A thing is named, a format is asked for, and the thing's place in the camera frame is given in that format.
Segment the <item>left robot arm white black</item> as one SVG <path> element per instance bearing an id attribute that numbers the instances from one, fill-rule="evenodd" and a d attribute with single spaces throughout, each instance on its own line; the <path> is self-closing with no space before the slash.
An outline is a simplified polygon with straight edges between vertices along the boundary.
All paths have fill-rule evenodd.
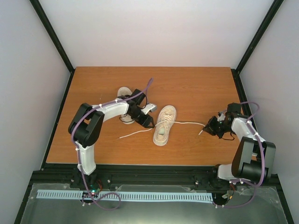
<path id="1" fill-rule="evenodd" d="M 87 188 L 94 187 L 97 182 L 97 176 L 93 173 L 96 169 L 94 145 L 105 121 L 121 115 L 128 115 L 144 128 L 154 127 L 154 120 L 149 112 L 154 112 L 157 106 L 147 103 L 144 107 L 140 107 L 145 98 L 144 92 L 135 89 L 131 95 L 121 95 L 115 100 L 101 105 L 83 103 L 77 110 L 68 132 L 76 146 L 78 169 L 83 173 L 80 181 Z"/>

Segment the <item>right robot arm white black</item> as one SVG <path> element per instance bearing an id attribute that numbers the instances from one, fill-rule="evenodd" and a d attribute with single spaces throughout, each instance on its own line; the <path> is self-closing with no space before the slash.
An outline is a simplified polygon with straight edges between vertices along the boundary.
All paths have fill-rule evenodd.
<path id="1" fill-rule="evenodd" d="M 251 116 L 242 114 L 243 104 L 228 104 L 226 110 L 209 119 L 203 131 L 219 139 L 226 133 L 235 134 L 240 141 L 232 163 L 216 166 L 216 178 L 259 187 L 271 177 L 276 146 L 260 136 Z"/>

